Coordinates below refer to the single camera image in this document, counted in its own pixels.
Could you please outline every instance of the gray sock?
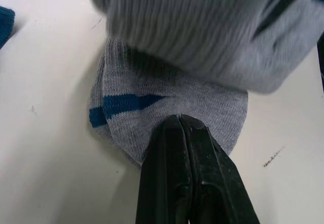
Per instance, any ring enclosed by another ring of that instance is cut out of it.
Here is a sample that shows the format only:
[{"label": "gray sock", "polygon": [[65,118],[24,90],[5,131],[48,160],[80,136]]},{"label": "gray sock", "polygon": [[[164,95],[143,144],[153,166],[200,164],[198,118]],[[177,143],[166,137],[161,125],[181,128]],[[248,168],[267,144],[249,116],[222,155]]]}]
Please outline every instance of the gray sock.
[{"label": "gray sock", "polygon": [[93,0],[115,38],[205,81],[269,93],[324,31],[317,0]]},{"label": "gray sock", "polygon": [[146,156],[151,134],[170,115],[203,121],[229,154],[246,118],[247,92],[189,76],[119,40],[107,41],[91,92],[90,122],[137,166]]}]

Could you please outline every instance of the clip jaw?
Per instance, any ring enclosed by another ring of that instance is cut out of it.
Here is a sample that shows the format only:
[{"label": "clip jaw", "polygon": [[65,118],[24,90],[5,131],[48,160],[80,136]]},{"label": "clip jaw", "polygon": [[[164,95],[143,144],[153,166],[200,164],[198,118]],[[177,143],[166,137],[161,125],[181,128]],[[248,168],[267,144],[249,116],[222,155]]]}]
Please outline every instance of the clip jaw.
[{"label": "clip jaw", "polygon": [[155,131],[143,163],[136,224],[259,223],[236,166],[189,116]]}]

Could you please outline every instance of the white table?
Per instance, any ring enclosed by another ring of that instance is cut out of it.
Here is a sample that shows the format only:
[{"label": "white table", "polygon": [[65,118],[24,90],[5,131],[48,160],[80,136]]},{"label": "white table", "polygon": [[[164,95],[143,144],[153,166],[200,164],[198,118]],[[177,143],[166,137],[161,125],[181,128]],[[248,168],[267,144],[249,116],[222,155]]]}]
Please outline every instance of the white table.
[{"label": "white table", "polygon": [[[135,223],[140,173],[88,123],[105,19],[90,0],[0,5],[19,27],[0,50],[0,223]],[[316,48],[279,91],[250,95],[231,158],[262,224],[324,222],[323,120]]]}]

